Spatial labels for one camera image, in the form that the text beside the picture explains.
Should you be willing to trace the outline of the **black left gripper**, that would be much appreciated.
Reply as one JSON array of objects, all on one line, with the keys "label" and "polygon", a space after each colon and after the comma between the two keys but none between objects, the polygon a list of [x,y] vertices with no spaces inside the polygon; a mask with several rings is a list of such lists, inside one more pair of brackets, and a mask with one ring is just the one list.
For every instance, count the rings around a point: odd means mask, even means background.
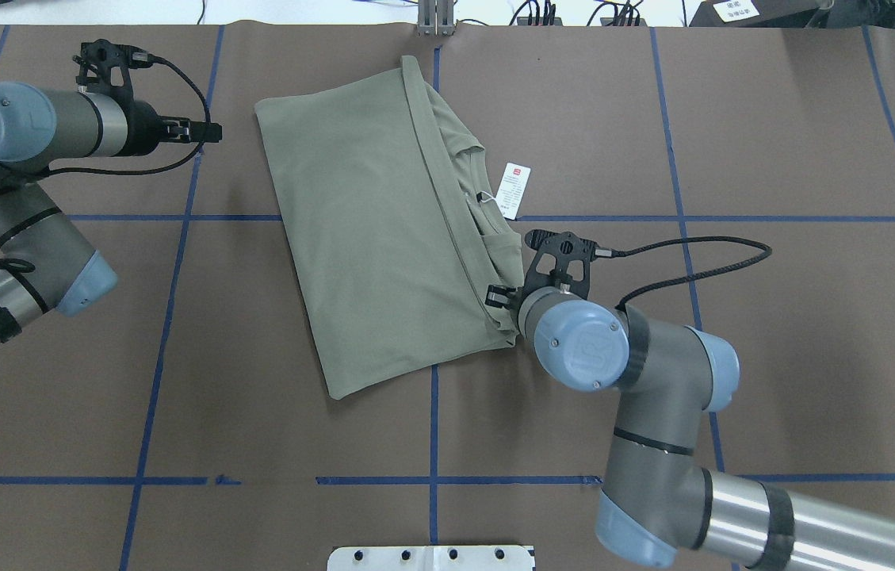
[{"label": "black left gripper", "polygon": [[159,144],[218,144],[223,139],[218,123],[165,117],[136,98],[131,71],[156,63],[149,51],[96,40],[81,43],[74,62],[78,92],[92,105],[97,119],[96,145],[90,155],[129,158],[149,155]]}]

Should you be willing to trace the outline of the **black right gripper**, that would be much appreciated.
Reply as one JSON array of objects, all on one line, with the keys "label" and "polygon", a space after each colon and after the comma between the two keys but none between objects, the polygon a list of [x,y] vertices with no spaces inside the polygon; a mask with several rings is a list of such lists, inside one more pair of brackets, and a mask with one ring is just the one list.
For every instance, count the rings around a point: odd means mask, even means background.
[{"label": "black right gripper", "polygon": [[523,285],[519,288],[489,285],[484,296],[486,306],[516,313],[535,293],[544,293],[549,288],[588,297],[590,264],[597,258],[597,242],[578,237],[574,232],[548,230],[527,232],[524,242],[534,250],[534,259]]}]

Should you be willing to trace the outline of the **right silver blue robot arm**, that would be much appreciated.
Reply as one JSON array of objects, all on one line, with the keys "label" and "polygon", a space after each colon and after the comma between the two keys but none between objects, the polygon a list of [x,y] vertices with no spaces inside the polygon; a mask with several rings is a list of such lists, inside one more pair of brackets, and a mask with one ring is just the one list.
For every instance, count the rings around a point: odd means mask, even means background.
[{"label": "right silver blue robot arm", "polygon": [[895,520],[731,476],[694,459],[701,420],[730,404],[740,359],[729,341],[646,316],[631,305],[651,290],[761,263],[755,256],[632,290],[613,308],[588,299],[590,264],[650,251],[600,246],[573,232],[529,231],[523,285],[492,285],[486,302],[508,308],[552,379],[581,393],[621,396],[602,479],[595,533],[611,553],[667,569],[681,549],[704,550],[745,570],[895,570]]}]

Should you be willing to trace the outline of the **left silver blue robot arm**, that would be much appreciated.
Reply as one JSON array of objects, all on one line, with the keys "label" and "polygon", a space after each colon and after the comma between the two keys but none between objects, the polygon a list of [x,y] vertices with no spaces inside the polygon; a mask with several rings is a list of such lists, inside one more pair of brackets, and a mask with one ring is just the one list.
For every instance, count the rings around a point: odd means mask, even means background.
[{"label": "left silver blue robot arm", "polygon": [[166,116],[135,96],[132,70],[162,65],[184,77],[168,59],[99,39],[82,43],[74,62],[74,90],[0,81],[0,344],[52,310],[84,311],[118,283],[106,257],[41,187],[69,173],[53,162],[135,158],[160,144],[198,153],[223,138],[208,109],[200,121]]}]

